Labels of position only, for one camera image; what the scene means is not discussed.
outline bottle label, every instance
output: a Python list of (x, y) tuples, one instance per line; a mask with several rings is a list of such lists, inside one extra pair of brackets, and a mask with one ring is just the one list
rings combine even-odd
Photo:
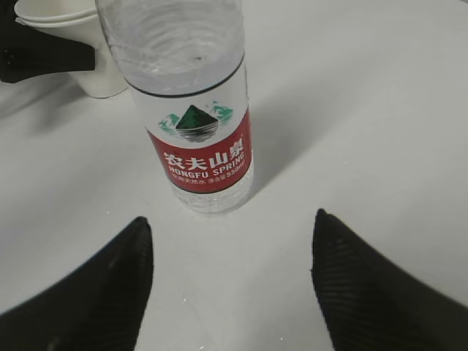
[(240, 181), (252, 162), (244, 60), (216, 86), (181, 97), (131, 88), (168, 178), (209, 194)]

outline white table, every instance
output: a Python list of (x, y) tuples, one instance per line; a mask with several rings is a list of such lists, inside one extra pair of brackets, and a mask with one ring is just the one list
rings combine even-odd
[(144, 215), (156, 276), (139, 351), (332, 350), (309, 272), (319, 207), (468, 304), (468, 6), (244, 9), (256, 184), (231, 214), (175, 199), (128, 93), (65, 83), (0, 109), (0, 311)]

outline paper cup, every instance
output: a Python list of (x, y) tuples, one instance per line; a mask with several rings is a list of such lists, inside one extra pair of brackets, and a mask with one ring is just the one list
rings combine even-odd
[(94, 0), (20, 0), (15, 12), (23, 20), (50, 23), (87, 17), (97, 10)]
[(69, 72), (77, 84), (90, 96), (106, 98), (127, 88), (118, 71), (102, 33), (97, 15), (62, 22), (21, 21), (32, 28), (57, 37), (89, 44), (96, 50), (96, 69), (85, 72)]

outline red label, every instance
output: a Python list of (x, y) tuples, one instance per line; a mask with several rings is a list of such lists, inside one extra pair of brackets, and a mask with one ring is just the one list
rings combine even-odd
[(167, 177), (188, 192), (227, 189), (242, 179), (252, 162), (249, 111), (229, 137), (205, 148), (178, 148), (148, 133)]

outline water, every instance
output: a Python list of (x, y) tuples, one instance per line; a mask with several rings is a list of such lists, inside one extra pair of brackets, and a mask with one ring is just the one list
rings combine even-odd
[[(146, 94), (203, 91), (230, 76), (244, 57), (239, 0), (97, 0), (97, 5), (114, 59), (127, 81)], [(245, 91), (245, 85), (239, 89)], [(161, 104), (154, 99), (152, 113)], [(173, 190), (196, 211), (227, 211), (248, 196), (253, 168), (252, 162), (240, 181), (220, 192), (195, 194), (174, 185)]]

